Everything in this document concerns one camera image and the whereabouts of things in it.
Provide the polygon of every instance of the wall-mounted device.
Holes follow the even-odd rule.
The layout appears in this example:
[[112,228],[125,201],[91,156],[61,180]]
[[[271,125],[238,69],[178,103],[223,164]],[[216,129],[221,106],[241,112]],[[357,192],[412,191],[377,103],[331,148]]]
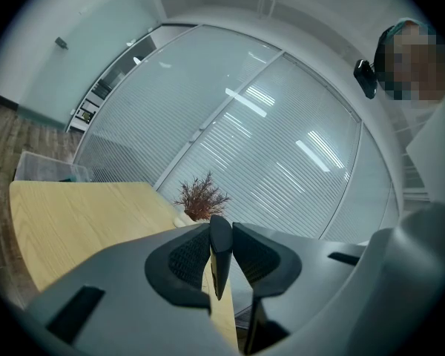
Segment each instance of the wall-mounted device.
[[66,49],[67,50],[67,43],[64,39],[62,39],[61,37],[58,37],[57,39],[55,39],[54,41],[61,49]]
[[364,95],[366,95],[368,99],[373,99],[376,95],[378,81],[369,62],[363,59],[357,61],[353,75],[363,89]]

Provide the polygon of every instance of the light wood tabletop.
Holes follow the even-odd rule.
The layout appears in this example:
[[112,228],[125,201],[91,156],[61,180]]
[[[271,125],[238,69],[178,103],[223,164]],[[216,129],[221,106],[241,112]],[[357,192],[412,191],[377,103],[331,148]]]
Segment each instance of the light wood tabletop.
[[[15,181],[10,207],[16,239],[39,291],[98,251],[174,228],[177,210],[145,182]],[[237,348],[231,285],[217,300],[208,262],[202,290],[211,319]]]

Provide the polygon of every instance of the clear plastic bin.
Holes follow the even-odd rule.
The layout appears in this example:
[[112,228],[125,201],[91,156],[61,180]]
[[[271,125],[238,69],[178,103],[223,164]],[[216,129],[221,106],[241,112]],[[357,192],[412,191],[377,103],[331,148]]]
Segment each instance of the clear plastic bin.
[[84,166],[24,151],[16,167],[15,181],[90,182],[90,176]]

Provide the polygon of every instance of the black baseboard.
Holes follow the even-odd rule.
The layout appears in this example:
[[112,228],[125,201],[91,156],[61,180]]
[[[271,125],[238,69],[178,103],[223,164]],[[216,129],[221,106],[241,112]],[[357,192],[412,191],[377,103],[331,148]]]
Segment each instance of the black baseboard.
[[18,103],[12,102],[11,100],[4,98],[2,95],[0,95],[0,105],[14,111],[18,109]]

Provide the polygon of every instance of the wooden floor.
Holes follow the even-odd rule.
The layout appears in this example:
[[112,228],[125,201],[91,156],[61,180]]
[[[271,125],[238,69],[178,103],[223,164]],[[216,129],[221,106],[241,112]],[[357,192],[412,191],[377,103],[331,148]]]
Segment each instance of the wooden floor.
[[0,106],[0,293],[20,307],[37,294],[13,232],[8,186],[22,151],[71,160],[80,133],[38,125]]

